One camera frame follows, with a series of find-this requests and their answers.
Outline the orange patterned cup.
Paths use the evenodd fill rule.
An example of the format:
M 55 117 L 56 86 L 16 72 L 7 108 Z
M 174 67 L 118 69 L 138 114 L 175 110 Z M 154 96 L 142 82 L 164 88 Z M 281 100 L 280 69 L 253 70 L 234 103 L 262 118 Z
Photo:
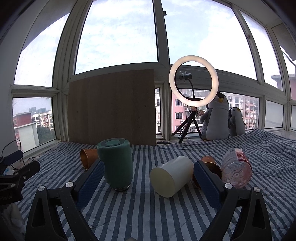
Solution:
M 216 174 L 220 179 L 222 179 L 222 170 L 212 156 L 204 156 L 201 158 L 201 161 L 207 166 L 207 168 L 213 174 Z M 197 187 L 198 189 L 201 189 L 201 186 L 199 185 L 194 175 L 192 175 L 192 183 L 195 187 Z

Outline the large grey penguin plush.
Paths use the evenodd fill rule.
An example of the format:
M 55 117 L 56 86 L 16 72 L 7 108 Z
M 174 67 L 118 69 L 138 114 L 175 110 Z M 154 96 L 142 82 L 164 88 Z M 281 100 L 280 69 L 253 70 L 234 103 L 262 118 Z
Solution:
M 223 93 L 217 92 L 206 108 L 206 112 L 200 117 L 203 125 L 201 139 L 214 141 L 228 138 L 229 102 L 227 97 Z

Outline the black tripod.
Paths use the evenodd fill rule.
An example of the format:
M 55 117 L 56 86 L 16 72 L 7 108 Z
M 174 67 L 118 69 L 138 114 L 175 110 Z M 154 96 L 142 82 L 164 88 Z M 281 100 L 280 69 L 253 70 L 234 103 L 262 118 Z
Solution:
M 188 131 L 189 131 L 189 128 L 191 126 L 192 123 L 194 123 L 196 129 L 197 129 L 197 132 L 198 132 L 198 135 L 199 137 L 201 138 L 202 134 L 201 134 L 201 131 L 200 131 L 200 128 L 198 126 L 198 123 L 196 121 L 196 118 L 203 115 L 204 112 L 197 109 L 197 108 L 194 108 L 194 107 L 191 107 L 191 110 L 189 111 L 190 112 L 190 115 L 181 123 L 181 125 L 173 132 L 173 135 L 175 135 L 178 131 L 181 131 L 181 137 L 179 138 L 179 141 L 178 143 L 182 143 L 185 136 L 188 134 Z

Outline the green thermos bottle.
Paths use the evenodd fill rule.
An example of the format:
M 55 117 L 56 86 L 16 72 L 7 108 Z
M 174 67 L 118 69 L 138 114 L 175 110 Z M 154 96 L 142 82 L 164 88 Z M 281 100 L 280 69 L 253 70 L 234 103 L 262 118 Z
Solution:
M 125 138 L 110 138 L 98 143 L 96 148 L 110 187 L 119 192 L 128 189 L 133 179 L 130 142 Z

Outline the orange metallic cup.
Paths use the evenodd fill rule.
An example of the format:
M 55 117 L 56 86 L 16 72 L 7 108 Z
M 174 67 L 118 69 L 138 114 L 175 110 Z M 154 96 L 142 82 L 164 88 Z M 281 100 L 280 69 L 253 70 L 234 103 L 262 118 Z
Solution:
M 97 149 L 81 149 L 80 159 L 84 169 L 88 170 L 99 159 Z

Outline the wooden board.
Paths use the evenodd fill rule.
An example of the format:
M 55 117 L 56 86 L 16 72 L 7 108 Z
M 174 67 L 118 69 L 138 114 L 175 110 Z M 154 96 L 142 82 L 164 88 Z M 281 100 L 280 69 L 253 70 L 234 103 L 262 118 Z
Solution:
M 69 84 L 69 141 L 96 145 L 126 138 L 133 145 L 156 145 L 154 71 L 130 70 Z

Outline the white cream cup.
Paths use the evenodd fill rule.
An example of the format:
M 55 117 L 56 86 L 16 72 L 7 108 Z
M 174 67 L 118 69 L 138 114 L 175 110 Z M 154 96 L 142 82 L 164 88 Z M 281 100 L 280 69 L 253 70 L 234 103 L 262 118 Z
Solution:
M 165 198 L 174 196 L 192 178 L 194 163 L 185 156 L 178 156 L 161 166 L 153 168 L 149 174 L 156 193 Z

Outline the black power strip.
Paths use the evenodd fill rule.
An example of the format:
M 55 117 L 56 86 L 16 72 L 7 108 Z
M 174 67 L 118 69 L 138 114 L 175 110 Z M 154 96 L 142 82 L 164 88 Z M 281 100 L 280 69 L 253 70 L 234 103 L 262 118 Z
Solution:
M 170 141 L 165 141 L 165 140 L 157 140 L 158 145 L 169 145 L 171 142 Z

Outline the small grey penguin plush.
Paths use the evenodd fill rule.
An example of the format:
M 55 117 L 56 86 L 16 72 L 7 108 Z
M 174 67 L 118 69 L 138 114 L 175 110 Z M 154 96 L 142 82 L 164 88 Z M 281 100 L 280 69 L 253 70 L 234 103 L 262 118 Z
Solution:
M 233 107 L 229 110 L 228 127 L 232 137 L 245 134 L 245 123 L 239 108 Z

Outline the striped blue white quilt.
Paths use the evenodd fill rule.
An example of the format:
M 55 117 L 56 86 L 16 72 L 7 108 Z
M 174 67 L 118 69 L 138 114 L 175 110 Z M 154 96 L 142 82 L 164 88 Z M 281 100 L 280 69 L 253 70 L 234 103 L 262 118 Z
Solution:
M 271 238 L 281 240 L 295 220 L 295 141 L 253 130 L 212 142 L 132 146 L 134 177 L 129 189 L 116 192 L 102 180 L 82 214 L 99 240 L 199 240 L 215 216 L 206 197 L 188 183 L 172 198 L 159 196 L 150 171 L 178 156 L 198 161 L 240 148 L 252 165 L 247 189 L 261 189 L 271 225 Z

